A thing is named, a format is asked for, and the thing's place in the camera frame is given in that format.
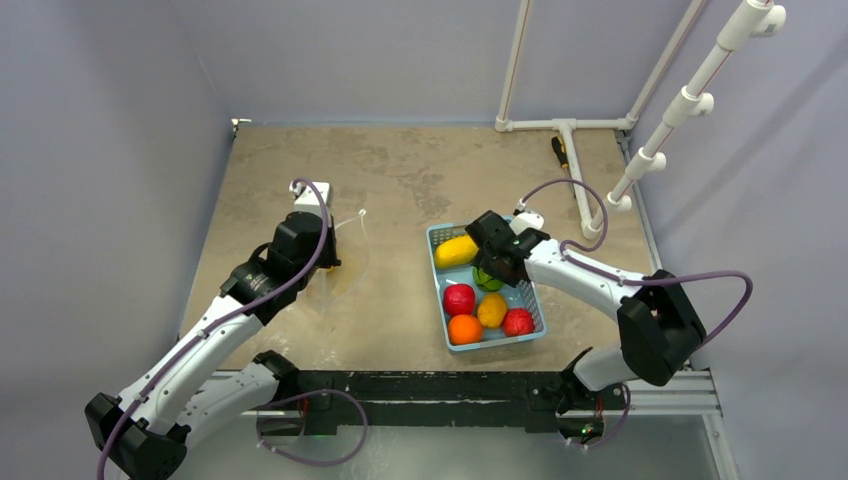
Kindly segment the green fruit with black stripe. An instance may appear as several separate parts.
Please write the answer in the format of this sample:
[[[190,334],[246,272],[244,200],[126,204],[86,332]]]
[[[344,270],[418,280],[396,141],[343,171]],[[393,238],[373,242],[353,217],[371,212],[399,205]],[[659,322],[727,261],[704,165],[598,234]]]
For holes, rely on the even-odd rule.
[[[487,274],[479,267],[472,267],[472,279],[475,285],[484,292],[498,292],[504,287],[504,283],[493,276]]]

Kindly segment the clear polka dot zip bag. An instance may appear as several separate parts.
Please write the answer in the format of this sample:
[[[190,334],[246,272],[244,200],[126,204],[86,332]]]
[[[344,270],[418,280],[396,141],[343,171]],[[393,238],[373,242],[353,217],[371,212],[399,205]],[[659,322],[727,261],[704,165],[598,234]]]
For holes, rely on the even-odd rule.
[[[339,266],[320,269],[313,277],[313,308],[327,313],[342,298],[361,283],[370,267],[371,247],[366,229],[367,210],[361,208],[355,216],[338,222],[335,228],[336,253]]]

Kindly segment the red apple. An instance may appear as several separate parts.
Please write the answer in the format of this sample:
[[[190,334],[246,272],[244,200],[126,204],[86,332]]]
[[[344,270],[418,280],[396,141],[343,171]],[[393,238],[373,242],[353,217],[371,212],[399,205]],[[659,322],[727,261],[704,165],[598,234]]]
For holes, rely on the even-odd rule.
[[[476,306],[476,291],[468,284],[448,285],[442,295],[442,307],[449,317],[472,315]]]

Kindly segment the orange fruit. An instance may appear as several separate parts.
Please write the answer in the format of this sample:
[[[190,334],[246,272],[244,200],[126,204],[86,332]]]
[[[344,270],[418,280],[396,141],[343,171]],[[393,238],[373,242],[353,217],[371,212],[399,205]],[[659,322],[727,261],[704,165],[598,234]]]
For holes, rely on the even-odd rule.
[[[451,345],[460,346],[478,343],[483,338],[484,327],[473,315],[453,316],[447,323],[448,339]]]

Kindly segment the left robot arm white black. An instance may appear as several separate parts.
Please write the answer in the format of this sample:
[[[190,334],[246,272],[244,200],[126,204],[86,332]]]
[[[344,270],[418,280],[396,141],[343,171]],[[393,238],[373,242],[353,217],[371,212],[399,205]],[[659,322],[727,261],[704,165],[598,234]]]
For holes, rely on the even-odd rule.
[[[203,384],[239,346],[292,304],[318,269],[340,265],[328,210],[295,210],[272,240],[235,267],[188,334],[118,395],[95,395],[84,413],[100,450],[96,476],[114,464],[131,479],[167,479],[189,449],[233,417],[268,403],[284,409],[297,399],[292,367],[261,355],[235,379]]]

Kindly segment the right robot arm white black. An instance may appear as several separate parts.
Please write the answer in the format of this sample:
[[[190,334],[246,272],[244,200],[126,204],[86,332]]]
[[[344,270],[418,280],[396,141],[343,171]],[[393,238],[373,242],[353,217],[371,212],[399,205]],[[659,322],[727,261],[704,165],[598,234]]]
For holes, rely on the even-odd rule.
[[[536,228],[515,231],[487,211],[465,228],[478,248],[472,263],[509,286],[533,282],[564,292],[614,321],[617,344],[590,349],[565,370],[564,399],[584,407],[608,386],[640,379],[666,385],[707,333],[678,277],[615,269],[563,246]]]

